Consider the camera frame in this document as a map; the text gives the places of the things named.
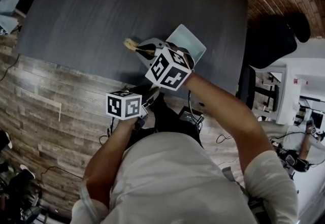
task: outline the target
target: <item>wooden floor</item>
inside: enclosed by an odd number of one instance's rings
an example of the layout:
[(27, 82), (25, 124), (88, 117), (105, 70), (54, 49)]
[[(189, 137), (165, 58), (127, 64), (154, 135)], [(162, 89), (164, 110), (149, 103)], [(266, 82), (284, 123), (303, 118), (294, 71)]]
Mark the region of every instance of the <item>wooden floor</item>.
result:
[[(12, 54), (16, 40), (17, 35), (0, 37), (0, 77), (16, 60), (17, 55)], [(71, 208), (79, 199), (80, 179), (51, 169), (41, 183), (41, 173), (58, 166), (83, 176), (88, 161), (101, 146), (99, 137), (106, 134), (110, 124), (105, 115), (105, 93), (123, 86), (122, 82), (22, 55), (0, 82), (0, 127), (9, 132), (13, 142), (13, 149), (6, 147), (1, 156), (16, 169), (25, 164), (36, 174), (34, 186), (42, 187), (40, 204), (44, 208), (71, 217)], [(177, 113), (187, 103), (178, 98), (165, 99)], [(203, 107), (193, 104), (193, 108), (207, 115), (201, 139), (208, 154), (216, 164), (235, 161), (220, 167), (231, 165), (235, 177), (242, 181), (234, 141), (216, 144), (224, 131)], [(153, 124), (150, 114), (146, 126)]]

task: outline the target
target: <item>forearm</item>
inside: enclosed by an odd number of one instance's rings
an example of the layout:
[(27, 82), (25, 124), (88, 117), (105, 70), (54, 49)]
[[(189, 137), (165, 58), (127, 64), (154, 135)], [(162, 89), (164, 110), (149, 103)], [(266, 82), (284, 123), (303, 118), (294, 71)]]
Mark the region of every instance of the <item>forearm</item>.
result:
[(243, 171), (261, 152), (273, 150), (256, 117), (239, 99), (194, 73), (185, 86), (204, 103), (220, 126), (233, 136)]
[(309, 137), (310, 137), (310, 134), (306, 134), (305, 137), (304, 137), (304, 140), (301, 144), (301, 149), (300, 149), (300, 152), (299, 152), (299, 158), (302, 159), (302, 160), (306, 160), (307, 159), (307, 155), (308, 155), (308, 152), (309, 152)]
[(125, 148), (129, 142), (133, 124), (119, 123), (106, 143), (96, 152), (87, 165), (84, 179), (92, 199), (109, 206), (109, 193)]

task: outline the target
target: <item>white box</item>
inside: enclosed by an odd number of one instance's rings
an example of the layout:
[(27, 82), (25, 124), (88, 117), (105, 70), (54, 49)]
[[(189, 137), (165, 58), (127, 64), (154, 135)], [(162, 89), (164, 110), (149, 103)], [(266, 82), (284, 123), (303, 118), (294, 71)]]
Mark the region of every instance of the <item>white box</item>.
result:
[(173, 43), (177, 47), (182, 47), (188, 50), (189, 55), (194, 60), (194, 66), (198, 63), (206, 47), (195, 37), (192, 32), (185, 27), (185, 25), (179, 25), (175, 31), (168, 37), (166, 42)]
[(125, 91), (106, 93), (106, 114), (121, 120), (141, 115), (142, 96)]
[(191, 74), (183, 55), (166, 46), (146, 74), (146, 78), (159, 87), (178, 90)]

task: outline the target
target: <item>black chair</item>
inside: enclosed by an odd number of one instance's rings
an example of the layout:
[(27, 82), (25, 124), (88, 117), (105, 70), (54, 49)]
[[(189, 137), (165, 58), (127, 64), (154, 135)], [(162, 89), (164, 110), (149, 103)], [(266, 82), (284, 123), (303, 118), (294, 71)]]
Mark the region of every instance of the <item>black chair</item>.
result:
[(303, 14), (262, 16), (247, 31), (242, 71), (239, 79), (237, 97), (250, 109), (253, 107), (255, 92), (273, 99), (273, 111), (279, 102), (279, 87), (266, 90), (255, 87), (255, 70), (264, 69), (279, 58), (284, 57), (297, 48), (295, 35), (305, 42), (310, 37), (310, 28)]
[(249, 109), (253, 108), (255, 92), (273, 99), (272, 110), (276, 111), (279, 102), (279, 86), (275, 85), (274, 90), (267, 90), (255, 86), (256, 72), (250, 65), (242, 67), (239, 78), (239, 86), (236, 97), (244, 102)]
[(244, 64), (263, 69), (296, 48), (294, 33), (284, 17), (262, 17), (247, 31)]

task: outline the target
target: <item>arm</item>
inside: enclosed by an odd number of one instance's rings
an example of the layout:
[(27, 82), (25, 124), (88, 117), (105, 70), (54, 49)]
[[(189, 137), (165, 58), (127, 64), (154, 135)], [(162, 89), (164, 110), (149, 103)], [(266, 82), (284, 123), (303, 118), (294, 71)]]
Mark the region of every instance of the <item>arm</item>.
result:
[(245, 187), (274, 209), (277, 223), (297, 223), (298, 198), (294, 183), (253, 113), (239, 99), (192, 73), (189, 88), (236, 142)]
[(185, 86), (204, 103), (220, 126), (233, 136), (243, 172), (256, 156), (273, 150), (254, 114), (239, 99), (195, 73), (189, 76)]
[(137, 118), (120, 121), (106, 143), (95, 153), (87, 165), (84, 179), (91, 199), (109, 208), (110, 190), (125, 148)]
[(299, 158), (302, 160), (306, 160), (307, 159), (307, 155), (309, 152), (309, 148), (310, 148), (310, 144), (309, 144), (309, 137), (310, 134), (307, 133), (304, 137), (304, 140), (301, 144), (301, 148), (300, 148), (300, 152), (299, 152)]

